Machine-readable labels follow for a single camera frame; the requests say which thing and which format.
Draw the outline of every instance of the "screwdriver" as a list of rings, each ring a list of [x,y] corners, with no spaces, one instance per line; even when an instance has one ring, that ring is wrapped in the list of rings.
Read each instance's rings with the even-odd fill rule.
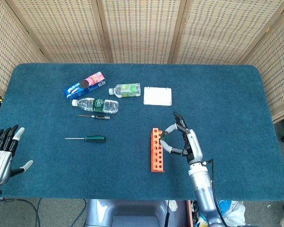
[[[92,117],[95,119],[109,120],[109,116],[101,116],[101,115],[77,115],[79,117]]]
[[[84,140],[86,142],[95,142],[95,143],[101,143],[105,142],[106,137],[105,136],[86,136],[84,138],[65,138],[66,140]]]

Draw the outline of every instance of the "table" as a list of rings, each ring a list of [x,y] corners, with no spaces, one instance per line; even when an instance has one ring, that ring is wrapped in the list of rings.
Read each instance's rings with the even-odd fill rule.
[[[107,84],[82,96],[117,100],[111,120],[73,107],[63,88],[101,71]],[[140,83],[140,97],[108,94],[116,84]],[[172,88],[172,106],[143,104],[143,87]],[[0,111],[0,128],[25,127],[13,166],[32,159],[2,187],[5,196],[161,200],[195,199],[186,159],[164,153],[164,173],[151,172],[151,130],[180,113],[215,160],[219,199],[283,200],[284,163],[261,76],[250,65],[58,64],[18,65]],[[64,140],[105,135],[105,143]],[[182,147],[181,133],[168,144]]]

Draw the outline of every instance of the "floor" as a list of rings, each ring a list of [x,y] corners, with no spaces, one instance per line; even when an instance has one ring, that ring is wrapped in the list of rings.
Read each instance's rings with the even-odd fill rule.
[[[275,124],[275,130],[284,157],[284,143],[280,141],[280,137],[284,135],[284,120]],[[39,198],[29,199],[29,201],[37,207]],[[263,227],[280,227],[280,219],[284,218],[283,204],[284,201],[245,201],[246,223]],[[41,226],[70,227],[83,207],[82,199],[42,199],[38,209]],[[73,227],[82,227],[85,217],[86,210]],[[16,201],[3,203],[0,206],[0,227],[33,227],[35,221],[35,213],[26,203]]]

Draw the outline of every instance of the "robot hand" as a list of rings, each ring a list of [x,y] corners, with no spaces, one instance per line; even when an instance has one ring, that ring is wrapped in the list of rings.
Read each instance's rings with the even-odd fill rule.
[[[160,144],[162,145],[163,149],[166,150],[168,153],[187,157],[187,162],[189,164],[193,162],[201,162],[203,154],[195,132],[192,129],[188,129],[183,117],[180,114],[174,112],[174,116],[176,119],[176,123],[169,126],[162,133]],[[172,146],[167,144],[167,136],[174,130],[179,130],[180,132],[182,132],[184,139],[184,149],[173,148]]]
[[[5,131],[0,129],[0,186],[5,184],[10,177],[25,172],[33,164],[33,160],[30,160],[20,168],[11,169],[12,159],[24,132],[24,128],[20,128],[15,134],[17,128],[18,125],[7,128]]]

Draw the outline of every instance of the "black cable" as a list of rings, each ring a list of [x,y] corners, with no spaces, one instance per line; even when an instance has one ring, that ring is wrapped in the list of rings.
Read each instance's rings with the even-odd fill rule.
[[[207,163],[209,164],[212,164],[212,183],[213,183],[213,201],[214,201],[214,204],[216,205],[216,208],[217,208],[217,211],[218,211],[218,214],[223,222],[223,224],[225,225],[225,227],[228,227],[228,225],[226,224],[224,218],[223,218],[223,215],[221,213],[221,210],[220,210],[220,206],[218,204],[218,201],[217,201],[217,198],[216,198],[216,191],[215,191],[215,187],[214,187],[214,170],[213,170],[213,158],[210,159]]]
[[[37,205],[37,212],[39,211],[39,206],[40,206],[40,202],[41,202],[41,199],[39,199],[39,202],[38,202],[38,205]],[[36,215],[36,220],[35,220],[35,227],[37,227],[37,215]]]
[[[36,218],[37,218],[37,221],[38,221],[38,227],[40,227],[40,218],[39,218],[38,211],[37,211],[36,207],[30,201],[23,200],[23,199],[5,199],[4,200],[4,202],[14,202],[14,201],[21,201],[21,202],[26,202],[27,204],[29,204],[34,209],[34,211],[36,213]]]
[[[83,207],[83,209],[82,209],[82,211],[80,212],[80,214],[76,217],[76,219],[73,221],[73,223],[72,223],[72,225],[71,225],[71,227],[73,227],[74,226],[74,224],[76,223],[76,221],[81,217],[81,215],[83,214],[83,212],[84,212],[84,210],[85,210],[85,208],[86,208],[86,200],[85,199],[83,199],[84,200],[84,207]]]
[[[167,213],[165,217],[164,227],[168,227],[168,226],[169,226],[169,201],[167,202]]]

